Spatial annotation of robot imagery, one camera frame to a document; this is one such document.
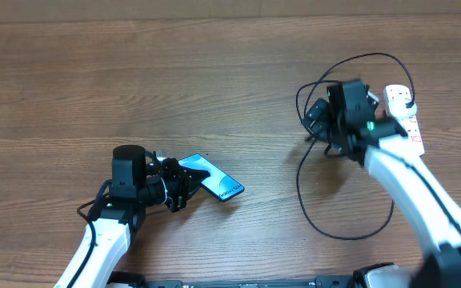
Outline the Samsung Galaxy smartphone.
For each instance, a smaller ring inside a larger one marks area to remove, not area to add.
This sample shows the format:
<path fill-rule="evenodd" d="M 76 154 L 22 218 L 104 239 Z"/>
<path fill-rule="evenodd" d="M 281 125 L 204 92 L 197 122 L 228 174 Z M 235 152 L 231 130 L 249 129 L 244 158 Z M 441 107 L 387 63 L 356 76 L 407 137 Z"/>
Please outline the Samsung Galaxy smartphone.
<path fill-rule="evenodd" d="M 226 202 L 245 190 L 242 184 L 205 159 L 201 154 L 193 154 L 183 158 L 179 160 L 179 164 L 195 170 L 206 170 L 210 176 L 202 181 L 202 187 L 220 202 Z"/>

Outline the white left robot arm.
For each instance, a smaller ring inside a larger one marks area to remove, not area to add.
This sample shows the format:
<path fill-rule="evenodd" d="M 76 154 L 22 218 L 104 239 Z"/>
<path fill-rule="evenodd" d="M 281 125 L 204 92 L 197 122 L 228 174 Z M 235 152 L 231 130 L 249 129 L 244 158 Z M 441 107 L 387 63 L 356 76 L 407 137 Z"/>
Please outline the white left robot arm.
<path fill-rule="evenodd" d="M 86 203 L 88 212 L 77 210 L 86 221 L 86 232 L 58 287 L 146 286 L 142 275 L 114 268 L 141 229 L 147 208 L 165 205 L 175 213 L 201 186 L 218 188 L 225 176 L 203 158 L 157 158 L 137 145 L 114 149 L 111 172 L 94 200 Z"/>

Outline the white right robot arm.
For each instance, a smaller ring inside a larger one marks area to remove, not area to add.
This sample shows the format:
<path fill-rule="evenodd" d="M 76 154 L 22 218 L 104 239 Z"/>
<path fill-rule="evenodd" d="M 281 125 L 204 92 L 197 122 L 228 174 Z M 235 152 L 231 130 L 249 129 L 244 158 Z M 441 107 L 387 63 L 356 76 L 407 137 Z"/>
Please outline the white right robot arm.
<path fill-rule="evenodd" d="M 315 141 L 362 166 L 391 196 L 418 240 L 423 264 L 403 269 L 392 262 L 359 268 L 331 279 L 342 287 L 461 287 L 461 207 L 421 159 L 413 138 L 417 107 L 412 90 L 387 86 L 386 114 L 360 80 L 330 81 L 327 96 L 301 118 Z"/>

